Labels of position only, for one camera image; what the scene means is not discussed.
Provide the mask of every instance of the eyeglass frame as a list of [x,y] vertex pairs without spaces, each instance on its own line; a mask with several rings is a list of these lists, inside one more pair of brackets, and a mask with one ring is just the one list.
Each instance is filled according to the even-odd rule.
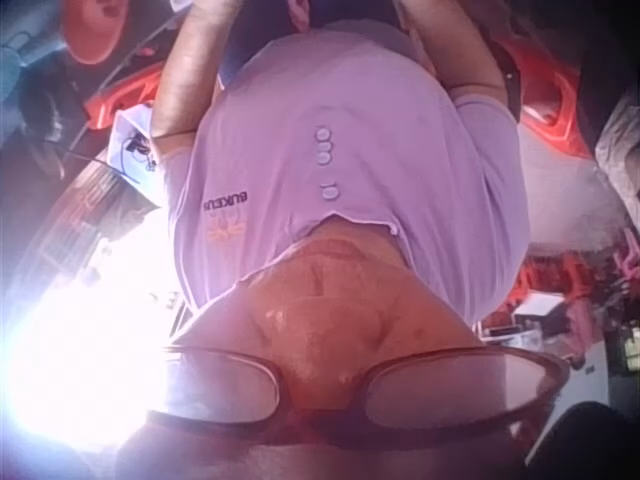
[[[448,442],[487,435],[506,430],[511,425],[522,422],[527,414],[542,411],[549,406],[561,389],[566,385],[569,364],[552,355],[534,353],[527,350],[501,346],[482,346],[439,350],[401,357],[382,362],[368,369],[358,380],[349,405],[340,410],[301,410],[296,409],[289,386],[281,369],[268,360],[252,355],[235,353],[222,349],[209,349],[189,346],[171,346],[164,349],[167,353],[206,353],[221,355],[227,359],[240,361],[258,367],[270,376],[277,391],[277,405],[274,412],[264,420],[251,423],[220,423],[194,420],[169,413],[149,410],[147,420],[152,424],[170,429],[178,429],[199,436],[218,436],[233,441],[249,442],[264,446],[285,446],[299,444],[329,444],[351,451],[409,451],[430,448]],[[385,427],[375,423],[366,413],[367,393],[373,382],[386,371],[410,362],[436,361],[449,357],[468,355],[511,355],[519,357],[545,369],[547,377],[554,381],[553,386],[539,394],[533,400],[511,411],[476,420],[468,424],[448,427],[430,427],[402,429]],[[301,426],[304,432],[312,430],[322,438],[315,441],[302,441]]]

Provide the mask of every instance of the person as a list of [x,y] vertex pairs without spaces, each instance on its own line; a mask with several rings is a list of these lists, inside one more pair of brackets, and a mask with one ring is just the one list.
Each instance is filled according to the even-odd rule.
[[529,243],[507,103],[455,0],[195,0],[152,137],[197,313],[119,478],[516,478],[557,366],[470,328]]

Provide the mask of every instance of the hand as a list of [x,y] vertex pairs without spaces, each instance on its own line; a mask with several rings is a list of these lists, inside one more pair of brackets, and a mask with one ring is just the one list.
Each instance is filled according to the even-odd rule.
[[235,19],[244,0],[194,0],[191,12],[215,22],[228,22]]

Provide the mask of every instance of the neck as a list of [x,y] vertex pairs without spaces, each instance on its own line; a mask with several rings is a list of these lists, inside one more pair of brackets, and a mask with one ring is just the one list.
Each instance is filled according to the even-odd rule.
[[316,240],[344,240],[372,260],[408,268],[397,240],[391,235],[389,228],[383,225],[353,223],[334,216],[313,230],[303,245]]

